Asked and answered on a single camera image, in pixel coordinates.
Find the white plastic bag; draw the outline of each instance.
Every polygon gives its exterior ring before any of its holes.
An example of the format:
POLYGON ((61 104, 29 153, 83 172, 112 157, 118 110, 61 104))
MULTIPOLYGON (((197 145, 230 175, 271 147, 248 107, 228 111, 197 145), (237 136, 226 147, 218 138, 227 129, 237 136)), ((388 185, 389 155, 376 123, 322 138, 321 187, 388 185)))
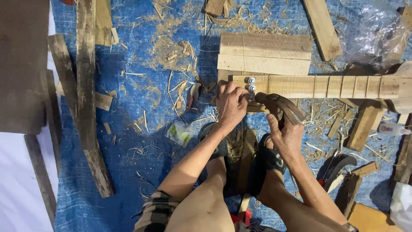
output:
POLYGON ((396 183, 391 202, 391 219, 403 232, 412 232, 412 186, 396 183))

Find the leg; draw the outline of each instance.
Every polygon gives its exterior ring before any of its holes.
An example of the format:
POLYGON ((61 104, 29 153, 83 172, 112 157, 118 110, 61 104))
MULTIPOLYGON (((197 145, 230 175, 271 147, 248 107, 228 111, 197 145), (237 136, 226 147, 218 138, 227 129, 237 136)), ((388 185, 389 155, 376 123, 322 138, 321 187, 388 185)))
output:
MULTIPOLYGON (((273 147, 272 140, 267 140, 266 147, 273 147)), ((279 214, 288 231, 347 231, 337 222, 291 195, 283 184, 280 171, 266 171, 259 200, 279 214)))
POLYGON ((234 232, 229 210, 223 201, 226 167, 223 157, 206 165, 208 177, 190 193, 172 214, 166 232, 234 232))

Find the plastic bag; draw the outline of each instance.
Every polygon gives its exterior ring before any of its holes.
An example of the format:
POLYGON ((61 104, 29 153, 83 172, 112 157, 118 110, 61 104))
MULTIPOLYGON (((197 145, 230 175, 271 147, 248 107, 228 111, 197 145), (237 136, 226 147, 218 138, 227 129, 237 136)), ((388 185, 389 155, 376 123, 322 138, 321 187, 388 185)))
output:
POLYGON ((387 69, 397 64, 403 53, 400 43, 406 43, 408 35, 405 20, 401 14, 382 0, 370 0, 361 10, 359 21, 351 28, 357 28, 354 36, 347 33, 344 59, 349 64, 369 65, 372 68, 387 69))
POLYGON ((166 133, 166 137, 183 147, 186 147, 193 135, 193 128, 180 121, 174 121, 166 133))
POLYGON ((391 220, 404 232, 412 232, 412 186, 396 183, 391 202, 391 220))

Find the white glue bottle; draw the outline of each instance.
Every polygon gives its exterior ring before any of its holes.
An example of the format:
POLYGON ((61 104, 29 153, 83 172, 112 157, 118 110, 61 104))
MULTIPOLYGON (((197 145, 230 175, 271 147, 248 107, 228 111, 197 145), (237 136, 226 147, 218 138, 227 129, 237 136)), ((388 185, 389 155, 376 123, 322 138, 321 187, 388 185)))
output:
POLYGON ((412 133, 405 127, 394 123, 382 123, 379 125, 378 132, 386 135, 409 135, 412 133))

